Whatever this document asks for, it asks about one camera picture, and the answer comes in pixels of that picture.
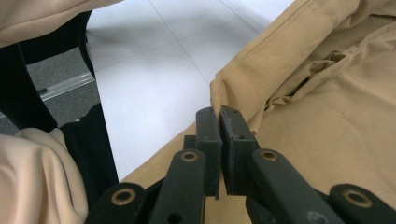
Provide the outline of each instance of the metal strip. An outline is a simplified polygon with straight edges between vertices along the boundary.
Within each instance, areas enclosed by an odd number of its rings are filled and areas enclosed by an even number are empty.
[[[95,79],[91,75],[90,72],[84,73],[82,75],[71,77],[65,81],[59,82],[53,86],[47,87],[43,93],[40,94],[43,102],[46,102],[54,97],[67,93],[69,91],[75,90],[91,82],[94,82]],[[5,118],[3,113],[0,112],[0,119]]]

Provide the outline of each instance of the cream fabric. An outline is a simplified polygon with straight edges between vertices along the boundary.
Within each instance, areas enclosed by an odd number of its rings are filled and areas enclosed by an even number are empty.
[[[0,134],[1,223],[83,223],[82,177],[59,129]]]
[[[46,35],[83,11],[122,0],[0,0],[0,48]]]
[[[218,72],[212,106],[240,110],[314,188],[351,183],[396,208],[395,21],[395,0],[297,0]],[[164,177],[185,134],[193,125],[123,181]],[[249,223],[222,195],[206,223]]]

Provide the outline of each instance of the brass screw insert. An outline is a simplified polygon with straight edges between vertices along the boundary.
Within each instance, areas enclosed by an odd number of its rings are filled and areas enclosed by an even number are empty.
[[[111,202],[115,205],[125,205],[130,203],[136,197],[133,189],[119,189],[111,197]]]
[[[363,193],[354,189],[346,189],[343,191],[343,196],[350,203],[355,204],[356,206],[369,208],[373,206],[373,202]]]
[[[267,161],[276,161],[277,160],[277,155],[270,151],[262,151],[260,153],[260,156],[264,160],[267,160]]]

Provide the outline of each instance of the white tile floor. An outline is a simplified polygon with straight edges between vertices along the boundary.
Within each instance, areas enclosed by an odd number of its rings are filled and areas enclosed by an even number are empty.
[[[292,0],[125,0],[96,9],[88,39],[123,179],[210,106],[209,83]]]

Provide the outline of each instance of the tan jacket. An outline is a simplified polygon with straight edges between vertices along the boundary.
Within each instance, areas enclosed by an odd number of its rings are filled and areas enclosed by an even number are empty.
[[[314,188],[364,187],[396,208],[396,1],[298,0],[211,82],[211,103],[240,110],[261,147]],[[166,174],[192,124],[123,181]],[[249,223],[244,199],[206,199],[206,223]]]

